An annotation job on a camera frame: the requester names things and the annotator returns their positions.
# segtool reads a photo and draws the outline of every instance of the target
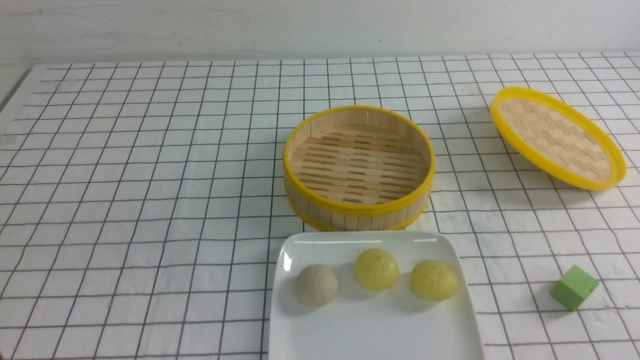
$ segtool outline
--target square white plate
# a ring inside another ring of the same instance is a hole
[[[401,275],[393,288],[375,293],[357,283],[353,262],[369,248],[396,258]],[[451,299],[435,304],[412,293],[411,270],[426,259],[444,261],[458,273],[460,288]],[[339,282],[338,295],[319,309],[305,307],[294,294],[296,276],[312,264],[331,266]],[[476,313],[453,246],[442,235],[417,231],[291,236],[276,267],[269,358],[483,360]]]

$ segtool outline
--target yellow rim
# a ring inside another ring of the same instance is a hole
[[[293,212],[296,213],[296,215],[302,219],[302,221],[304,221],[307,225],[309,225],[310,227],[313,227],[314,229],[318,230],[318,231],[344,231],[344,229],[332,229],[331,227],[326,227],[322,224],[318,224],[317,222],[311,220],[311,218],[309,218],[308,216],[306,216],[306,214],[303,214],[300,210],[298,210],[298,208],[296,208],[296,206],[293,204],[293,201],[291,201],[291,198],[289,197],[289,195],[287,194],[287,201],[289,201],[289,206],[291,207],[291,209],[293,209]],[[423,206],[420,211],[418,211],[414,216],[412,216],[411,218],[409,218],[407,221],[398,224],[394,227],[391,227],[390,229],[385,229],[385,230],[404,230],[406,229],[407,226],[411,225],[414,221],[416,221],[420,215],[422,215],[422,212],[424,211],[424,209],[427,207],[427,205]]]
[[[500,104],[509,99],[525,99],[542,104],[551,110],[562,114],[585,130],[587,134],[591,135],[594,140],[596,140],[598,145],[607,155],[607,159],[609,159],[609,164],[611,166],[611,175],[609,178],[606,181],[600,182],[578,176],[577,174],[556,165],[554,162],[548,160],[542,154],[533,149],[524,140],[522,140],[522,138],[520,138],[520,136],[515,133],[510,126],[507,125],[500,114]],[[604,131],[602,131],[593,121],[589,120],[576,109],[568,106],[560,100],[531,89],[509,87],[498,92],[491,104],[490,111],[498,132],[500,132],[502,137],[504,137],[504,139],[513,146],[514,149],[540,169],[568,184],[585,190],[602,191],[616,186],[616,184],[624,179],[627,174],[627,166],[624,158],[622,157],[622,153],[618,150],[616,144],[607,136],[607,134],[605,134]]]
[[[429,166],[429,172],[427,173],[427,176],[425,177],[424,181],[420,184],[420,186],[418,186],[414,191],[412,191],[411,193],[409,193],[408,195],[405,195],[404,197],[401,197],[400,199],[397,200],[393,200],[390,202],[386,202],[384,204],[376,204],[376,205],[355,205],[355,204],[345,204],[342,202],[338,202],[338,201],[334,201],[334,200],[328,200],[325,199],[324,197],[321,197],[320,195],[314,193],[313,191],[309,190],[306,186],[304,186],[293,174],[293,171],[291,170],[288,162],[287,162],[287,153],[289,152],[289,147],[291,146],[291,140],[296,136],[296,134],[298,133],[298,131],[300,131],[300,129],[307,124],[308,122],[313,121],[314,119],[329,114],[329,113],[334,113],[337,111],[344,111],[344,110],[369,110],[369,111],[378,111],[378,112],[382,112],[385,113],[387,115],[391,115],[399,120],[402,120],[403,122],[407,123],[409,126],[411,126],[411,128],[413,128],[414,130],[416,130],[418,132],[418,134],[420,134],[420,136],[422,137],[422,139],[427,143],[427,148],[429,149],[429,160],[430,160],[430,166]],[[307,120],[303,121],[300,125],[298,125],[296,127],[296,129],[294,129],[294,131],[291,133],[291,136],[289,137],[289,139],[287,139],[287,143],[284,145],[284,155],[282,157],[282,163],[284,164],[284,174],[285,176],[291,180],[291,183],[294,187],[294,189],[305,199],[307,199],[309,202],[315,204],[316,206],[319,206],[321,208],[327,209],[328,211],[331,212],[337,212],[337,213],[342,213],[345,215],[353,215],[353,216],[376,216],[376,215],[383,215],[383,214],[387,214],[387,213],[392,213],[394,211],[400,210],[402,208],[405,208],[408,204],[414,202],[416,199],[418,199],[420,196],[424,195],[424,193],[427,191],[427,189],[429,188],[429,185],[431,184],[432,180],[433,180],[433,176],[435,174],[435,169],[436,169],[436,156],[433,153],[433,146],[431,145],[431,142],[429,141],[429,138],[424,134],[424,132],[422,131],[421,128],[419,128],[417,125],[415,125],[413,122],[411,122],[411,120],[398,115],[392,111],[388,111],[388,110],[384,110],[384,109],[380,109],[380,108],[374,108],[372,106],[343,106],[340,108],[333,108],[333,109],[329,109],[329,110],[325,110],[322,111],[321,113],[317,113],[311,117],[309,117]]]

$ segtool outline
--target table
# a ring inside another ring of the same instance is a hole
[[[0,351],[267,359],[278,250],[313,231],[285,198],[284,142],[313,113],[366,104],[433,142],[431,204],[410,229],[456,247],[487,359],[638,359],[639,65],[630,51],[38,66],[0,145]],[[489,116],[504,86],[594,119],[627,178],[589,193],[531,165]],[[567,313],[548,292],[574,264],[602,284]]]

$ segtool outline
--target green cube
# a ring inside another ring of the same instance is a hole
[[[598,281],[573,265],[551,289],[551,296],[569,311],[576,311],[598,287]]]

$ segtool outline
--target bamboo steamer lid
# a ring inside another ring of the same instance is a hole
[[[504,88],[491,105],[491,115],[507,143],[568,184],[601,191],[626,175],[616,144],[593,121],[551,96]]]

